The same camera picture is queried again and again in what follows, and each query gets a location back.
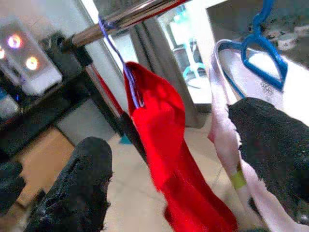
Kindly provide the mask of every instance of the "wall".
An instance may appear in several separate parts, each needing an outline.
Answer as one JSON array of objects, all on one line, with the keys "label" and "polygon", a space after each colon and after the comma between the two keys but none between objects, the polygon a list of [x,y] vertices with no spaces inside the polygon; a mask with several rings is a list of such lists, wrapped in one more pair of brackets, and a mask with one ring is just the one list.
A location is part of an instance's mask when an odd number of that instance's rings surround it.
[{"label": "wall", "polygon": [[115,135],[91,99],[58,122],[57,127],[74,145],[89,136],[109,141]]},{"label": "wall", "polygon": [[[235,39],[262,9],[262,0],[228,0],[207,9],[216,41]],[[276,0],[267,22],[284,15],[309,15],[308,0]]]},{"label": "wall", "polygon": [[125,62],[127,61],[139,62],[136,56],[136,52],[134,49],[130,33],[128,31],[116,34],[112,38]]},{"label": "wall", "polygon": [[[56,30],[67,37],[93,25],[79,0],[0,0],[0,19],[16,15],[39,40]],[[119,68],[102,42],[86,46],[98,71],[123,109],[126,94]]]}]

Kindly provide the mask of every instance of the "beige floor tile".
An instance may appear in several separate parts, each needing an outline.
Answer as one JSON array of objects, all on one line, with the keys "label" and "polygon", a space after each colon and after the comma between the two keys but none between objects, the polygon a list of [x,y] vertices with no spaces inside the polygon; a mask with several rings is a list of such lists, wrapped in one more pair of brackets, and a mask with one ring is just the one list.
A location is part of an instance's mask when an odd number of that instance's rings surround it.
[{"label": "beige floor tile", "polygon": [[107,200],[112,202],[115,197],[122,192],[124,189],[124,184],[112,178],[107,191]]},{"label": "beige floor tile", "polygon": [[186,130],[185,140],[207,184],[212,187],[221,170],[216,150],[206,133]]},{"label": "beige floor tile", "polygon": [[119,141],[118,135],[108,141],[112,149],[113,179],[125,183],[143,160],[133,145],[120,144]]},{"label": "beige floor tile", "polygon": [[150,177],[149,169],[145,163],[141,163],[133,172],[132,178],[128,180],[127,185],[164,202],[164,196],[156,191]]},{"label": "beige floor tile", "polygon": [[202,128],[186,128],[187,131],[195,131],[195,132],[199,132],[199,133],[204,133],[206,135],[208,135],[209,131],[211,130],[211,114],[206,114],[206,121],[205,124],[202,126]]},{"label": "beige floor tile", "polygon": [[131,187],[116,196],[105,218],[106,232],[171,232],[164,203]]},{"label": "beige floor tile", "polygon": [[206,183],[212,188],[219,176],[222,165],[203,155],[194,153],[192,153],[192,155],[202,172]]},{"label": "beige floor tile", "polygon": [[192,155],[200,154],[202,156],[212,159],[215,162],[220,163],[216,149],[207,136],[208,133],[200,133],[198,131],[193,131],[189,129],[186,129],[184,133],[184,139]]},{"label": "beige floor tile", "polygon": [[245,210],[232,187],[230,179],[228,178],[224,169],[221,170],[219,178],[213,187],[213,192],[230,208],[235,215],[240,230],[254,228],[251,224],[249,217],[246,215]]}]

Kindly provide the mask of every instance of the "red towel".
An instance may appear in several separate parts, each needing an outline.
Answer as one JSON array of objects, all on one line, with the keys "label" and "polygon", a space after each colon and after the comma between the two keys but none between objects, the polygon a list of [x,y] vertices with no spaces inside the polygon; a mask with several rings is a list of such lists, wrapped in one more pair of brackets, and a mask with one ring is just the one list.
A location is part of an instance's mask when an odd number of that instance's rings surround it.
[{"label": "red towel", "polygon": [[127,65],[144,101],[143,108],[135,109],[126,80],[129,113],[145,147],[153,183],[166,198],[166,220],[176,232],[237,231],[234,215],[206,184],[184,141],[179,94],[141,65]]}]

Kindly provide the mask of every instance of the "metal frame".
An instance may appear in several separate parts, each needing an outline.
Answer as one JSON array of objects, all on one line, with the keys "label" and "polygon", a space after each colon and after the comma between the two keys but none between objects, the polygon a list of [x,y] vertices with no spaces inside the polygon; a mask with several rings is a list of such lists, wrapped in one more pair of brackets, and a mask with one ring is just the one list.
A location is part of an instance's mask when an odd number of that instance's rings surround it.
[{"label": "metal frame", "polygon": [[[105,23],[112,25],[113,27],[113,29],[107,30],[107,32],[109,34],[120,32],[187,1],[188,0],[147,0],[143,3],[135,4],[122,12],[115,12],[104,18]],[[70,41],[67,42],[75,47],[81,47],[102,37],[103,34],[99,25],[95,24],[94,26],[73,35],[73,37],[70,38]]]}]

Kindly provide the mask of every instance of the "hanging towel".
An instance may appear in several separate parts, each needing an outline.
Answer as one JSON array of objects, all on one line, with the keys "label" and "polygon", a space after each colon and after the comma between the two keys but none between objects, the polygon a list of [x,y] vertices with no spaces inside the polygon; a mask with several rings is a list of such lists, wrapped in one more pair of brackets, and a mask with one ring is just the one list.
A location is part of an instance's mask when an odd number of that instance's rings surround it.
[{"label": "hanging towel", "polygon": [[153,183],[167,201],[166,220],[176,232],[237,231],[234,215],[206,184],[184,141],[179,94],[141,65],[127,65],[144,102],[142,108],[134,107],[126,80],[129,113],[145,147]]},{"label": "hanging towel", "polygon": [[[265,183],[258,179],[254,169],[241,159],[238,151],[241,144],[239,135],[236,132],[236,127],[228,118],[228,105],[236,103],[237,99],[225,77],[227,71],[224,73],[219,58],[219,47],[226,41],[219,41],[216,44],[211,57],[212,126],[209,139],[214,143],[217,155],[253,223],[256,225],[261,223],[256,214],[258,211],[272,232],[308,232],[309,227],[293,221],[284,211],[278,199],[266,189]],[[242,69],[244,66],[242,63],[230,66],[230,69],[236,68]]]}]

